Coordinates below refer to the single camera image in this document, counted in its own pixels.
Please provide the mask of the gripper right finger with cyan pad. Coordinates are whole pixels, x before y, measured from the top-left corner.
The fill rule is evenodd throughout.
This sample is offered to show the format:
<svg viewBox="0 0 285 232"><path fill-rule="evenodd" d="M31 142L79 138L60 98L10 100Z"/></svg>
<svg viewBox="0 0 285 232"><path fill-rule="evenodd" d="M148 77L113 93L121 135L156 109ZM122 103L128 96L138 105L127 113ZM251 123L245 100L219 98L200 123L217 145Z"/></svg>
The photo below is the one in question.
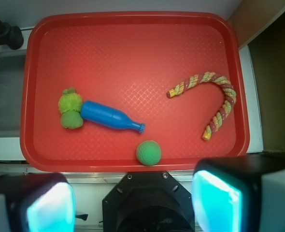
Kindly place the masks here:
<svg viewBox="0 0 285 232"><path fill-rule="evenodd" d="M285 232L285 155L201 159L191 193L205 232Z"/></svg>

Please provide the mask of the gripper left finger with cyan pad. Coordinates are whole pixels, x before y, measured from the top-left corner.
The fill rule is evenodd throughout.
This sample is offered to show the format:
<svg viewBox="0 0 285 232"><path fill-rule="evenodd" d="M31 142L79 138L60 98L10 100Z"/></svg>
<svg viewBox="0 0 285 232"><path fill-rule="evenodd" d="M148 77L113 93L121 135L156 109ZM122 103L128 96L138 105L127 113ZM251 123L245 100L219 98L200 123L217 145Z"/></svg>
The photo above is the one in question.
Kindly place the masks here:
<svg viewBox="0 0 285 232"><path fill-rule="evenodd" d="M75 212L60 173L0 175L0 232L72 232Z"/></svg>

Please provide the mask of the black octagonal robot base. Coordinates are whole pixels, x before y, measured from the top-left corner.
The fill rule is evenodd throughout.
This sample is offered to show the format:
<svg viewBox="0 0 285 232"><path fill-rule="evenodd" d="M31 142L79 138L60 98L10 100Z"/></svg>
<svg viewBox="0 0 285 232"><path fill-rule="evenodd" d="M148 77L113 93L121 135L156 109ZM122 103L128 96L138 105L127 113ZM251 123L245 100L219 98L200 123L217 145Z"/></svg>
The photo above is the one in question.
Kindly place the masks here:
<svg viewBox="0 0 285 232"><path fill-rule="evenodd" d="M127 173L102 200L105 232L193 232L191 193L168 172Z"/></svg>

